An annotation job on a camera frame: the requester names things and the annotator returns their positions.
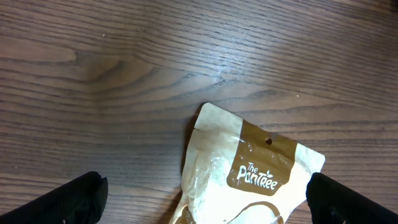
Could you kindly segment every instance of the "food package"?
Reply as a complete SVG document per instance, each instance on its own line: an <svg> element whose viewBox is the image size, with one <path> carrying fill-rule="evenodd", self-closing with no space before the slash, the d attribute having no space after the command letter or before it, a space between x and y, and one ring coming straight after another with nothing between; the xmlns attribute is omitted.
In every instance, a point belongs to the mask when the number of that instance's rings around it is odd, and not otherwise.
<svg viewBox="0 0 398 224"><path fill-rule="evenodd" d="M206 103L169 224L284 223L324 163L324 155Z"/></svg>

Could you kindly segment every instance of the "snack bag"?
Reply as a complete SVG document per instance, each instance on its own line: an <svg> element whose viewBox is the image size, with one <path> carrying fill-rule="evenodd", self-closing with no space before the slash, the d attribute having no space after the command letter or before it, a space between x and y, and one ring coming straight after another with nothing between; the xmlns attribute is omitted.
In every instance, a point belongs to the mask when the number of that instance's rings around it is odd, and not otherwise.
<svg viewBox="0 0 398 224"><path fill-rule="evenodd" d="M187 149L183 195L169 224L284 223L325 156L210 103Z"/></svg>

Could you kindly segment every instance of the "plastic bag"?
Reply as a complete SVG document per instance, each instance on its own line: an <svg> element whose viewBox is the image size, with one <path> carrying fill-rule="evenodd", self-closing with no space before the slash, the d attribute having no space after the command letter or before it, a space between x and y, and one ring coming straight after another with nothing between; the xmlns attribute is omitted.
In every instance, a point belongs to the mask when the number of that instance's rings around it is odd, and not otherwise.
<svg viewBox="0 0 398 224"><path fill-rule="evenodd" d="M188 145L170 224L284 223L325 156L210 103Z"/></svg>

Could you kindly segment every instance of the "wooden surface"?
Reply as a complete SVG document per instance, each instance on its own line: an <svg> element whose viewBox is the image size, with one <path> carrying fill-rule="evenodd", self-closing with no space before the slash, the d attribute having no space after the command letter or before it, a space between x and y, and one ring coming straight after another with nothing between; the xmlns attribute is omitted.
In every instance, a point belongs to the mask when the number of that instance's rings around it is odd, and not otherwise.
<svg viewBox="0 0 398 224"><path fill-rule="evenodd" d="M96 170L101 223L167 223L203 102L326 155L398 212L387 0L0 1L0 213ZM304 202L287 223L311 223Z"/></svg>

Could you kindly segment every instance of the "brown label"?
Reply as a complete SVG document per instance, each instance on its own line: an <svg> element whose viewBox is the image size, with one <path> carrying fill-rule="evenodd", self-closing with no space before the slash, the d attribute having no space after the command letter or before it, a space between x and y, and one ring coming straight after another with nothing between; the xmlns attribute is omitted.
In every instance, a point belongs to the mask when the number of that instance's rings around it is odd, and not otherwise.
<svg viewBox="0 0 398 224"><path fill-rule="evenodd" d="M240 138L226 180L228 186L273 196L289 181L296 141L264 131L245 120Z"/></svg>
<svg viewBox="0 0 398 224"><path fill-rule="evenodd" d="M187 206L184 207L181 216L177 219L175 224L196 224Z"/></svg>

